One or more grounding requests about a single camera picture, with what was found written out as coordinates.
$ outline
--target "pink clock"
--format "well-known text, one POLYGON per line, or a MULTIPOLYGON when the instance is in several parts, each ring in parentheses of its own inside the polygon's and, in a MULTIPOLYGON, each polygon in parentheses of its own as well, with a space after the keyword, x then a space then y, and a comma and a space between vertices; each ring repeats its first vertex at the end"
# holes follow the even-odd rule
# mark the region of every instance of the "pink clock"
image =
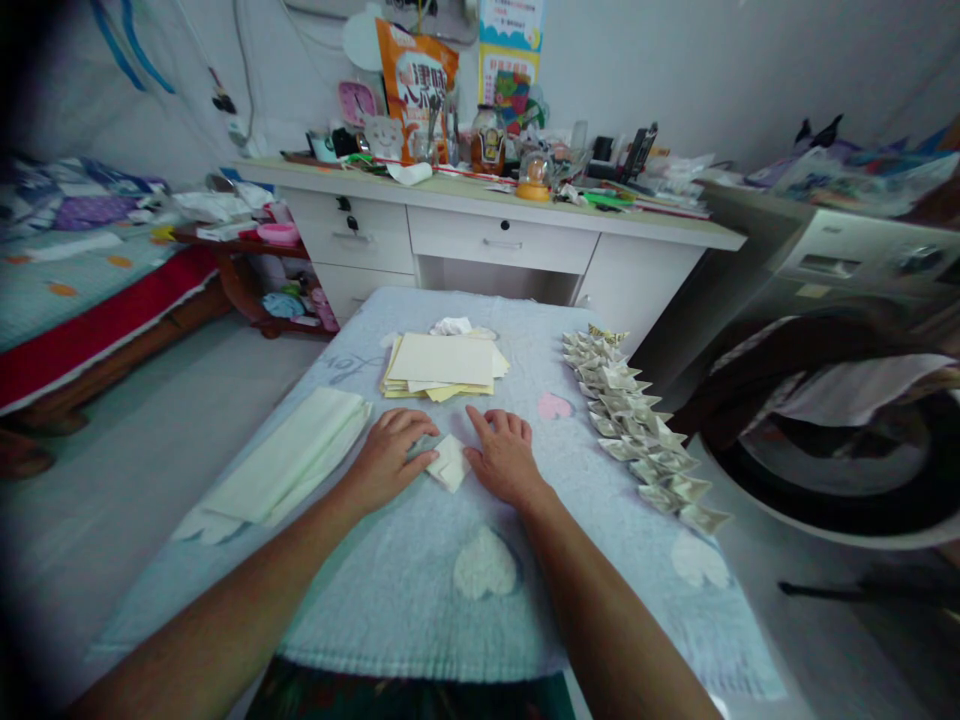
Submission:
POLYGON ((373 90, 356 80, 345 80, 337 85, 337 99, 343 120, 349 125, 367 126, 367 115, 377 114, 377 100, 373 90))

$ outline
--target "wooden bed frame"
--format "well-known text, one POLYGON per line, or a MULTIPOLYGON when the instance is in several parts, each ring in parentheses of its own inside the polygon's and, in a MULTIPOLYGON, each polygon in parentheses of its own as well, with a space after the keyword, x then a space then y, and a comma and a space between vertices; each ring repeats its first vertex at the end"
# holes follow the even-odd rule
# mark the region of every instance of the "wooden bed frame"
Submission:
MULTIPOLYGON (((244 274, 249 273, 255 281, 250 265, 243 266, 244 274)), ((0 418, 0 477, 22 480, 49 469, 56 458, 25 433, 58 436, 82 429, 87 418, 77 410, 79 406, 119 382, 151 356, 232 309, 218 275, 202 292, 175 307, 159 323, 76 380, 0 418)))

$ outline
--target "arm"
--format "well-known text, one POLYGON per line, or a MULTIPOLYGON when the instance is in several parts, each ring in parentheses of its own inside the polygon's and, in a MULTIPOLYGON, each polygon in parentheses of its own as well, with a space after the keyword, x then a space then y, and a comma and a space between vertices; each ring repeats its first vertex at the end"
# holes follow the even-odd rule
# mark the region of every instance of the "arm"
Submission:
POLYGON ((467 459, 523 520, 593 716, 719 718, 670 638, 540 476, 530 425, 503 410, 467 414, 483 446, 467 459))
POLYGON ((390 410, 322 500, 133 651, 70 708, 74 717, 223 717, 270 661, 320 566, 365 515, 433 462, 406 464, 422 412, 390 410))

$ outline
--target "gray floor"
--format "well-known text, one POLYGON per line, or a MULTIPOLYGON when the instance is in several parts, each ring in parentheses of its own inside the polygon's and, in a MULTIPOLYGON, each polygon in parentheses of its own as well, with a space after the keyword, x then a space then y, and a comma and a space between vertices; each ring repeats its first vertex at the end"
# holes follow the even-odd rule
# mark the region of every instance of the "gray floor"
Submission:
MULTIPOLYGON (((0 487, 6 599, 56 699, 69 701, 94 679, 81 658, 113 605, 323 348, 304 336, 266 341, 239 317, 224 318, 93 403, 89 427, 50 443, 60 458, 50 472, 0 487)), ((789 693, 773 704, 724 698, 728 717, 942 716, 942 688, 898 667, 910 657, 902 637, 891 650, 890 633, 879 640, 877 618, 862 609, 786 598, 776 587, 847 583, 878 560, 936 559, 831 545, 765 515, 712 463, 700 476, 715 483, 708 504, 737 516, 720 541, 789 693)))

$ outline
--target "wall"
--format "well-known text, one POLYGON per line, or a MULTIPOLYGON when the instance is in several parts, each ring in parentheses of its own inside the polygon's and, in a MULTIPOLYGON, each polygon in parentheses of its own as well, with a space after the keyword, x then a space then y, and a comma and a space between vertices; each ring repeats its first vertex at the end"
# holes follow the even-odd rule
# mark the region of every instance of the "wall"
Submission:
MULTIPOLYGON (((142 42, 178 95, 135 91, 77 3, 23 103, 21 148, 184 181, 237 157, 173 4, 140 5, 142 42)), ((184 5, 246 113, 231 0, 184 5)), ((351 66, 315 45, 305 54, 278 2, 239 5, 255 127, 270 152, 302 148, 303 130, 338 112, 335 83, 351 66)), ((295 16, 307 32, 339 40, 338 23, 295 16)), ((712 151, 754 169, 789 150, 804 116, 820 127, 844 112, 844 135, 861 142, 921 137, 948 122, 960 111, 958 26, 960 4, 937 0, 548 0, 540 81, 552 126, 583 118, 591 135, 632 134, 658 120, 675 152, 712 151)), ((476 68, 476 48, 461 49, 463 107, 474 103, 476 68)))

